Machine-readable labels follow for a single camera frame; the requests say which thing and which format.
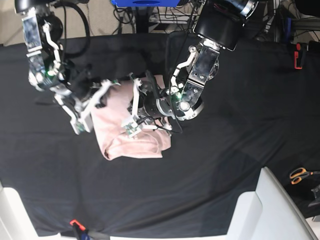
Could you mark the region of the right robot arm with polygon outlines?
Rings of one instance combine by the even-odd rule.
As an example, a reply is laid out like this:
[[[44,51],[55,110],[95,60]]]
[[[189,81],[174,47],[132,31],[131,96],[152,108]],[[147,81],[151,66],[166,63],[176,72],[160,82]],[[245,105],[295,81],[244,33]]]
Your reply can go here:
[[[14,8],[22,17],[30,85],[40,92],[54,93],[55,102],[69,115],[75,134],[91,132],[92,111],[105,107],[103,97],[119,82],[92,77],[90,64],[78,68],[72,62],[84,55],[91,44],[89,22],[78,7],[78,1],[16,0]],[[84,25],[85,43],[78,52],[67,52],[67,23],[51,8],[71,8],[79,14]]]

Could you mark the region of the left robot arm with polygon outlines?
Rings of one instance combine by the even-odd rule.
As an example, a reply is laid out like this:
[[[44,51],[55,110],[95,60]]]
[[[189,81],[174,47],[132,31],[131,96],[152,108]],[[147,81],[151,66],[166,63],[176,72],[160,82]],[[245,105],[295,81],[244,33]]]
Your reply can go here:
[[[130,74],[131,116],[122,122],[129,137],[143,129],[171,133],[173,130],[165,118],[180,122],[200,114],[204,108],[201,94],[219,70],[220,50],[235,49],[245,23],[258,4],[257,0],[206,0],[193,29],[201,40],[189,46],[187,60],[172,71],[168,87],[161,88],[148,70],[145,81]]]

